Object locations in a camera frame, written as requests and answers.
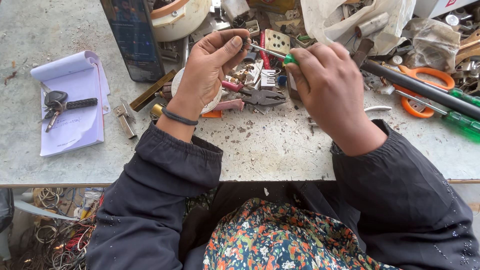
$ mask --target blue plastic piece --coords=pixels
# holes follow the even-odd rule
[[[284,86],[287,83],[287,76],[280,75],[277,81],[279,86]]]

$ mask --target orange scissors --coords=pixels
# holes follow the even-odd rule
[[[416,79],[419,79],[421,81],[424,81],[430,85],[433,85],[433,86],[436,86],[438,88],[441,88],[441,89],[445,89],[445,90],[450,90],[452,88],[455,87],[455,81],[453,80],[453,78],[446,72],[443,72],[443,71],[439,71],[439,70],[436,70],[434,68],[428,68],[428,67],[419,67],[419,68],[414,68],[414,69],[409,69],[408,67],[406,66],[402,66],[402,65],[399,65],[398,66],[400,71],[407,74],[408,76],[410,77],[413,77],[413,78],[416,78]],[[432,76],[435,76],[441,80],[443,80],[447,86],[444,86],[444,85],[440,85],[436,82],[432,82],[432,81],[428,81],[428,80],[424,80],[424,79],[420,79],[417,77],[417,74],[418,73],[425,73],[425,74],[429,74],[429,75],[432,75]],[[404,93],[407,93],[409,95],[412,95],[412,96],[416,96],[416,97],[420,97],[422,98],[422,96],[416,94],[416,93],[413,93],[412,91],[408,90],[408,89],[405,89],[401,86],[398,86],[398,85],[393,85],[395,87],[395,89],[397,90],[400,90]],[[423,111],[417,111],[416,109],[414,109],[412,107],[412,105],[408,102],[408,98],[406,97],[402,97],[402,106],[403,108],[405,108],[405,110],[410,113],[411,115],[413,116],[417,116],[417,117],[420,117],[420,118],[429,118],[429,117],[432,117],[433,116],[433,113],[435,112],[434,110],[426,107]]]

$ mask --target black rod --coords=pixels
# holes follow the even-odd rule
[[[392,84],[404,87],[425,98],[442,104],[447,108],[450,108],[477,121],[480,121],[480,107],[467,103],[461,99],[455,98],[422,81],[419,81],[410,76],[403,75],[399,72],[386,68],[370,60],[366,60],[361,66],[361,69],[370,72],[373,75],[379,77],[382,76]]]

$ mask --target fingernail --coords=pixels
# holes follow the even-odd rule
[[[235,47],[238,47],[242,44],[242,40],[241,40],[241,37],[239,36],[235,36],[232,40],[232,45],[235,46]]]

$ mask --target black sleeve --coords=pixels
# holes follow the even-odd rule
[[[222,150],[177,140],[153,123],[105,193],[87,250],[87,268],[181,269],[178,244],[185,197],[218,185]]]
[[[377,150],[348,157],[331,148],[342,196],[361,212],[366,253],[406,270],[478,269],[471,209],[407,139],[373,122],[388,135]]]

